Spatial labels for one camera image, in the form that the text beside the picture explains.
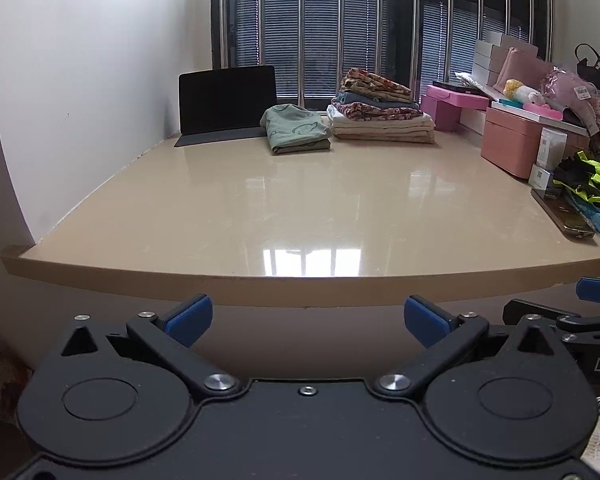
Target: black and neon yellow cloth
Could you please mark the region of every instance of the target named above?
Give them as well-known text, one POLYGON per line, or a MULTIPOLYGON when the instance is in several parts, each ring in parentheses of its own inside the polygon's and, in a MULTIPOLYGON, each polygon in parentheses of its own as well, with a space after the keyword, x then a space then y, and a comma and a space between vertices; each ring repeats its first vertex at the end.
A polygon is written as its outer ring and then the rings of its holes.
POLYGON ((554 184, 600 208, 600 163, 589 160, 584 152, 565 158, 555 168, 554 184))

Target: blue gripper pad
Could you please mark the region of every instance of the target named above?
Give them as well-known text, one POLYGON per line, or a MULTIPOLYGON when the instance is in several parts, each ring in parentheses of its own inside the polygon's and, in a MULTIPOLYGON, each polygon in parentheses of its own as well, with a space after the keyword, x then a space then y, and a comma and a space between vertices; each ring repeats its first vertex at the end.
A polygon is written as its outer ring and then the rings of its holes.
POLYGON ((197 296, 164 316, 162 329, 166 335, 190 348, 211 326, 213 317, 211 299, 205 295, 197 296))
POLYGON ((445 338, 458 325, 451 314, 417 296, 404 303, 404 325, 425 348, 445 338))
POLYGON ((576 294, 581 300, 600 303, 600 280, 582 278, 576 285, 576 294))

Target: glossy countertop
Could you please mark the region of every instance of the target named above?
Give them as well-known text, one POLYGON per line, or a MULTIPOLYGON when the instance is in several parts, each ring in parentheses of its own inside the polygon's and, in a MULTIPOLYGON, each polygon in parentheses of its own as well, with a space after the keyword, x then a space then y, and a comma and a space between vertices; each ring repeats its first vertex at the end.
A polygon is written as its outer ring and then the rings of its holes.
POLYGON ((600 276, 600 236, 565 237, 528 185, 467 140, 343 142, 272 156, 266 138, 165 140, 7 270, 60 285, 219 304, 465 300, 600 276))

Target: smartphone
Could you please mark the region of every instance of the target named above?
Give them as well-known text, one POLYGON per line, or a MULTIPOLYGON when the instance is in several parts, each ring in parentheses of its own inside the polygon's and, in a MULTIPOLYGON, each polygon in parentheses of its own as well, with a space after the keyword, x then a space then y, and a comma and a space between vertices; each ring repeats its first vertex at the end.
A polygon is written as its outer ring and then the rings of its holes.
POLYGON ((562 190, 541 191, 532 189, 531 196, 538 201, 558 229, 567 236, 593 238, 596 232, 584 217, 562 195, 562 190))
POLYGON ((445 90, 451 90, 452 92, 459 92, 461 94, 471 94, 479 96, 485 95, 482 90, 478 88, 472 88, 471 86, 454 85, 452 83, 443 83, 442 81, 434 81, 432 85, 437 86, 438 88, 444 88, 445 90))

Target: circular disc cover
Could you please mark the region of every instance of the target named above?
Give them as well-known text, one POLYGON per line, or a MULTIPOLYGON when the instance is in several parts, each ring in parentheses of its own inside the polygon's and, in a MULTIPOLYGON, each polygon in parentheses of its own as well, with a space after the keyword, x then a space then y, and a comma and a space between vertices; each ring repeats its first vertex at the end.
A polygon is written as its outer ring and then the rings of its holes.
POLYGON ((186 420, 190 396, 162 368, 128 359, 63 357, 36 373, 18 421, 38 446, 72 462, 124 462, 154 450, 186 420))
POLYGON ((545 462, 586 442, 597 406, 584 378, 552 374, 555 360, 524 367, 461 365, 425 395, 433 424, 456 446, 498 462, 545 462))

